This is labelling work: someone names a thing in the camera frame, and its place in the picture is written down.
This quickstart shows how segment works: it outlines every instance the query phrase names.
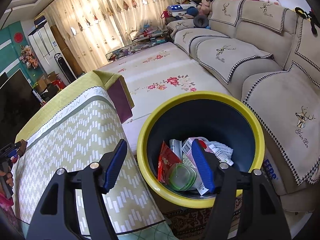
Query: trash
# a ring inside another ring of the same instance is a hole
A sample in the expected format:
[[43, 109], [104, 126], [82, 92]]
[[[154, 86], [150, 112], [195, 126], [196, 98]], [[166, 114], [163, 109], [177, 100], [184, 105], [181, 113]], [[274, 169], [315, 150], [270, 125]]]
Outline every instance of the trash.
[[171, 166], [175, 163], [181, 163], [181, 160], [175, 155], [172, 150], [166, 145], [165, 142], [162, 143], [161, 151], [158, 159], [158, 181], [165, 183], [165, 176]]
[[200, 195], [208, 189], [204, 187], [196, 163], [192, 156], [192, 142], [198, 139], [206, 152], [213, 153], [220, 162], [232, 166], [233, 149], [217, 141], [209, 141], [205, 137], [190, 137], [183, 143], [169, 140], [170, 148], [162, 143], [158, 162], [158, 181], [167, 184], [173, 190], [186, 191], [197, 189]]
[[201, 179], [201, 176], [198, 172], [198, 169], [193, 165], [193, 163], [190, 161], [190, 159], [187, 157], [187, 155], [183, 154], [182, 155], [182, 163], [186, 166], [190, 166], [192, 168], [195, 168], [196, 169], [196, 173], [197, 175], [199, 175], [199, 178], [201, 180], [201, 183], [200, 185], [196, 188], [198, 190], [198, 192], [200, 193], [200, 195], [202, 196], [204, 193], [206, 193], [208, 191], [208, 189], [204, 186], [203, 182], [202, 182], [202, 179]]
[[182, 142], [181, 141], [178, 141], [178, 140], [170, 140], [169, 141], [169, 146], [170, 146], [170, 149], [173, 151], [173, 153], [175, 155], [177, 155], [177, 157], [182, 160]]
[[175, 163], [171, 166], [165, 181], [169, 187], [176, 191], [193, 190], [202, 183], [201, 177], [195, 168], [181, 163]]

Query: human hand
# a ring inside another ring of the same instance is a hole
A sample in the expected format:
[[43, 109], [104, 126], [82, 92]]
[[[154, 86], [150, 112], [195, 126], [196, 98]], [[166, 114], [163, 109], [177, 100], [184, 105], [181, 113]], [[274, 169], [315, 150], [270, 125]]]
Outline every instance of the human hand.
[[[0, 176], [3, 177], [5, 176], [6, 173], [3, 172], [3, 171], [0, 171]], [[7, 173], [7, 181], [6, 183], [10, 186], [10, 187], [13, 187], [13, 177], [12, 177], [12, 173], [11, 172], [8, 172]], [[0, 193], [4, 194], [4, 190], [2, 188], [2, 185], [0, 184]]]

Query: trash bin rim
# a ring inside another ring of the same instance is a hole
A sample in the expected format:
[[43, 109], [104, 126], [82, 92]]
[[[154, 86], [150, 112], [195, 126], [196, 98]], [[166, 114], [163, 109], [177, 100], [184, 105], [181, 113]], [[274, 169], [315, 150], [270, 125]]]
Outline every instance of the trash bin rim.
[[[181, 94], [167, 100], [166, 102], [162, 103], [158, 108], [156, 108], [147, 118], [140, 131], [137, 144], [137, 159], [140, 171], [144, 179], [149, 184], [149, 186], [162, 198], [176, 205], [188, 208], [209, 208], [212, 207], [214, 204], [214, 197], [204, 199], [191, 199], [178, 195], [164, 187], [153, 175], [147, 158], [148, 136], [156, 121], [172, 107], [186, 101], [197, 99], [210, 99], [223, 102], [225, 104], [230, 105], [244, 116], [244, 118], [248, 121], [252, 129], [256, 149], [249, 172], [251, 172], [254, 169], [260, 169], [265, 153], [265, 142], [263, 131], [258, 119], [255, 117], [252, 111], [239, 100], [233, 98], [232, 96], [212, 91], [195, 91]], [[237, 190], [236, 196], [239, 196], [241, 194], [242, 190]]]

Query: curtain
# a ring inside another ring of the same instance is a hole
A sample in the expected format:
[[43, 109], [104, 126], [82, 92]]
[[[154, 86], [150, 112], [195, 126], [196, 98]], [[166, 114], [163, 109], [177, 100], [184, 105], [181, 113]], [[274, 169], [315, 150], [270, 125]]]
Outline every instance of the curtain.
[[54, 0], [42, 13], [88, 72], [108, 64], [106, 54], [131, 44], [144, 25], [164, 28], [162, 12], [180, 1]]
[[168, 5], [181, 0], [107, 0], [124, 43], [131, 43], [137, 31], [143, 25], [149, 24], [159, 29], [164, 28], [161, 19], [163, 11]]

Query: tv screen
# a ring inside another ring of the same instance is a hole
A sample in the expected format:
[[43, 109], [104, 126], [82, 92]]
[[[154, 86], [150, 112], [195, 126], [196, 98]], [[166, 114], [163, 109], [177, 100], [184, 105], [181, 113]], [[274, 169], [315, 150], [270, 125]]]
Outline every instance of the tv screen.
[[8, 80], [8, 76], [7, 73], [4, 72], [1, 76], [0, 76], [0, 87], [2, 87], [2, 85]]
[[15, 142], [17, 134], [40, 107], [19, 69], [0, 87], [0, 149]]

